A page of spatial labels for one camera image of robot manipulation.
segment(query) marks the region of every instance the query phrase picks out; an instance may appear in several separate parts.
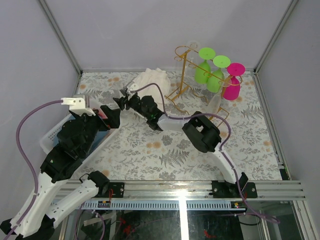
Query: patterned table surface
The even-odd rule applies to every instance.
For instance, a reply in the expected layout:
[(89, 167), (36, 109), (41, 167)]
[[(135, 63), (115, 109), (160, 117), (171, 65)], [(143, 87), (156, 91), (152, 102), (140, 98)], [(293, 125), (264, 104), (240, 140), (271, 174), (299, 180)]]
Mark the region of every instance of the patterned table surface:
[[(138, 76), (139, 72), (84, 73), (79, 94), (87, 94), (111, 108), (117, 105), (113, 97), (120, 97), (119, 90)], [(168, 72), (172, 91), (179, 85), (181, 72)], [(213, 93), (205, 85), (187, 79), (199, 95), (211, 99)], [(177, 105), (193, 113), (204, 111), (206, 103), (185, 92)], [(263, 111), (250, 72), (243, 75), (240, 96), (235, 101), (222, 100), (221, 106), (230, 112), (227, 121), (232, 134), (225, 149), (235, 164), (251, 180), (281, 180), (277, 159), (267, 130)], [(173, 104), (166, 105), (173, 115), (181, 115)], [(72, 178), (85, 173), (102, 171), (111, 180), (222, 180), (215, 163), (196, 150), (183, 132), (153, 131), (142, 118), (132, 111), (121, 113), (122, 128), (112, 143), (101, 150), (95, 160), (75, 172)], [(222, 139), (227, 127), (220, 127)]]

